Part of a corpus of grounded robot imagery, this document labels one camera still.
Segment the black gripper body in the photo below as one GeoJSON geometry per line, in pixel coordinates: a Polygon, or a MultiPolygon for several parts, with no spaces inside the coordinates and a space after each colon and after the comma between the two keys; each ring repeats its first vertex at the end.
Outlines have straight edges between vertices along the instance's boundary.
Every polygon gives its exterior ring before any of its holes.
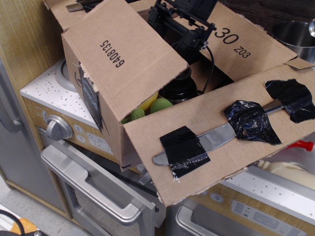
{"type": "Polygon", "coordinates": [[[157,0],[147,22],[162,37],[169,29],[179,34],[176,49],[205,49],[216,30],[208,22],[216,4],[216,0],[157,0]]]}

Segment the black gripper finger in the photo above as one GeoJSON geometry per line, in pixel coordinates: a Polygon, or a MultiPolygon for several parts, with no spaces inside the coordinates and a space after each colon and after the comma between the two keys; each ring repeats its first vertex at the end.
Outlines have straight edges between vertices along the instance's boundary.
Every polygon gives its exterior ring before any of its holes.
{"type": "Polygon", "coordinates": [[[186,45],[184,42],[177,42],[175,51],[188,63],[193,64],[202,59],[203,55],[200,53],[200,44],[186,45]]]}

